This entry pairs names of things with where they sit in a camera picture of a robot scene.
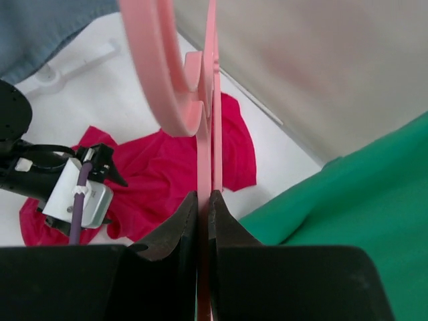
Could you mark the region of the blue denim garment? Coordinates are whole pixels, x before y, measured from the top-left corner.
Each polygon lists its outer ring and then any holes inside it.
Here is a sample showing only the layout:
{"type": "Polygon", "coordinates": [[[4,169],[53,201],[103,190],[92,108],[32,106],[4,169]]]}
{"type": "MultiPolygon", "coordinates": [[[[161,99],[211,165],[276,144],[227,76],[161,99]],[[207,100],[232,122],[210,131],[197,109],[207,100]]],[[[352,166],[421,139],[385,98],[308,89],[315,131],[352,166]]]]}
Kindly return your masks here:
{"type": "Polygon", "coordinates": [[[91,22],[118,11],[116,1],[2,1],[1,79],[24,81],[91,22]]]}

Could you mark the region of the metal clothes rack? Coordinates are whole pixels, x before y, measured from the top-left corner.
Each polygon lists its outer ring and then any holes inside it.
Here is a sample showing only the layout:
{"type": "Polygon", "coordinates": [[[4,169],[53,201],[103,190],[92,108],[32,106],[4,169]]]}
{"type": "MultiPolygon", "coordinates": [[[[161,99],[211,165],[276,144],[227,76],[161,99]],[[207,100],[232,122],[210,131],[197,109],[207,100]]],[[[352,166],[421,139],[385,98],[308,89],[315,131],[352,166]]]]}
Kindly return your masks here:
{"type": "Polygon", "coordinates": [[[120,53],[120,44],[115,39],[91,51],[85,58],[71,61],[60,68],[44,65],[39,71],[17,85],[28,98],[33,99],[44,94],[57,94],[69,80],[98,67],[120,53]]]}

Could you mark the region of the pink hanger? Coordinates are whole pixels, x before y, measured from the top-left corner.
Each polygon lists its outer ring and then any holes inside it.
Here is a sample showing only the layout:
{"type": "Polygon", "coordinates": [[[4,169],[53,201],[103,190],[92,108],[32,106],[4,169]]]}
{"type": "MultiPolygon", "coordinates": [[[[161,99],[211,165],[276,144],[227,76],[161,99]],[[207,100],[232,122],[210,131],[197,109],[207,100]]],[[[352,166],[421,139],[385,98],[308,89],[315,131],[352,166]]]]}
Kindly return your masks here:
{"type": "Polygon", "coordinates": [[[134,67],[150,109],[170,136],[197,141],[197,319],[212,320],[208,206],[223,186],[221,86],[216,2],[207,11],[205,46],[181,56],[172,1],[120,1],[134,67]]]}

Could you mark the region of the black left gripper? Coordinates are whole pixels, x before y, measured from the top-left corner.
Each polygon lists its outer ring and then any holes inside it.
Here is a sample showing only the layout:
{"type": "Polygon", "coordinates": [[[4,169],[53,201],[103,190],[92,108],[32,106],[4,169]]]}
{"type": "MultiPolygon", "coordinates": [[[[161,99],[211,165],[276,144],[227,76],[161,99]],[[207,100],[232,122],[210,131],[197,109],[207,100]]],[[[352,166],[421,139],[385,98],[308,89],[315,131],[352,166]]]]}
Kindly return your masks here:
{"type": "MultiPolygon", "coordinates": [[[[61,145],[16,142],[10,148],[1,149],[1,189],[37,200],[36,208],[42,213],[70,158],[82,164],[82,174],[78,180],[80,183],[90,179],[105,185],[110,181],[127,187],[128,183],[113,162],[113,154],[113,148],[103,143],[90,147],[79,146],[73,150],[61,145]]],[[[85,229],[81,227],[79,214],[73,217],[71,223],[44,216],[48,227],[63,234],[71,234],[77,228],[85,229]]]]}

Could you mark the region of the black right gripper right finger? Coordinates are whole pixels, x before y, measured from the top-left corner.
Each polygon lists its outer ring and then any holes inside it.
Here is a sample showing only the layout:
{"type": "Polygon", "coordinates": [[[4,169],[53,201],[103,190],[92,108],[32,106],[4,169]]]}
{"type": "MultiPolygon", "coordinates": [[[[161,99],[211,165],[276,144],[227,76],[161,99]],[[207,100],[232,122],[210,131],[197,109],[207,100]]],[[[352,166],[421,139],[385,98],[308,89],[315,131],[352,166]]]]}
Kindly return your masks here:
{"type": "Polygon", "coordinates": [[[253,282],[251,250],[261,243],[231,214],[220,191],[209,198],[209,285],[214,320],[243,320],[253,282]]]}

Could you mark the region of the red t shirt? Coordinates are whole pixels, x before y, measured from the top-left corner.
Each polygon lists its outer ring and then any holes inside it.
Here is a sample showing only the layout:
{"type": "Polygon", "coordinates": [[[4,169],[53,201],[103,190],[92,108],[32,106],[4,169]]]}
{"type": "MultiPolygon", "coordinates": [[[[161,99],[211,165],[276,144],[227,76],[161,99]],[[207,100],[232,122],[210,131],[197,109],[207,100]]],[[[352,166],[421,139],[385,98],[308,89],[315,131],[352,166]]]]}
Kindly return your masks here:
{"type": "MultiPolygon", "coordinates": [[[[221,95],[223,187],[239,191],[254,186],[255,150],[238,101],[221,95]]],[[[118,144],[90,126],[79,141],[89,147],[104,143],[114,149],[114,163],[128,183],[109,182],[114,196],[107,212],[111,239],[138,241],[168,219],[189,191],[197,188],[197,143],[193,137],[173,138],[162,130],[118,144]]]]}

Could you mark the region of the green tank top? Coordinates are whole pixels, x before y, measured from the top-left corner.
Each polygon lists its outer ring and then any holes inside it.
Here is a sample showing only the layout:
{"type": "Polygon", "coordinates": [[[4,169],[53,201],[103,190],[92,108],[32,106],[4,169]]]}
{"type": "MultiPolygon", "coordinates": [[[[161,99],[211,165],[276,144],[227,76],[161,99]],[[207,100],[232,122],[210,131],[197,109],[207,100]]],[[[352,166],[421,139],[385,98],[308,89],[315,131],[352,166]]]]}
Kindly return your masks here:
{"type": "Polygon", "coordinates": [[[398,320],[427,319],[427,115],[241,219],[266,245],[354,245],[374,261],[398,320]]]}

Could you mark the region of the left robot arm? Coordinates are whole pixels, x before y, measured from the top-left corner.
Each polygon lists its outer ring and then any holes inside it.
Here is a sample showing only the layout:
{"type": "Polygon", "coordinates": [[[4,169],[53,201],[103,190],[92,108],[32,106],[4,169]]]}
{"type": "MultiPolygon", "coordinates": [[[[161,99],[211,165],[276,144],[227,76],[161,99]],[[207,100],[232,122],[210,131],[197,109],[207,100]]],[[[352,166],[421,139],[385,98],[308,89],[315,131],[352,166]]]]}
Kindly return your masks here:
{"type": "Polygon", "coordinates": [[[13,85],[1,82],[1,189],[35,199],[49,227],[70,234],[74,200],[80,193],[81,228],[97,229],[112,222],[107,216],[113,192],[106,181],[127,187],[118,172],[112,147],[99,143],[76,150],[22,139],[33,110],[13,85]]]}

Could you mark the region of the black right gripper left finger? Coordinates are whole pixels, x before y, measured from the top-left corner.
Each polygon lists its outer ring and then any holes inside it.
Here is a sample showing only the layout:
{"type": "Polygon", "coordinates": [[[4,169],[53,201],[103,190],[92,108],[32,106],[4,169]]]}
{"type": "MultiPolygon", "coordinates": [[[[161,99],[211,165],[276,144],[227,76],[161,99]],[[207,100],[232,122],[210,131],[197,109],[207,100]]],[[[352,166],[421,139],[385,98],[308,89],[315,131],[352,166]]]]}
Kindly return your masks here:
{"type": "Polygon", "coordinates": [[[175,213],[132,244],[140,257],[135,280],[145,320],[194,320],[197,282],[196,192],[175,213]]]}

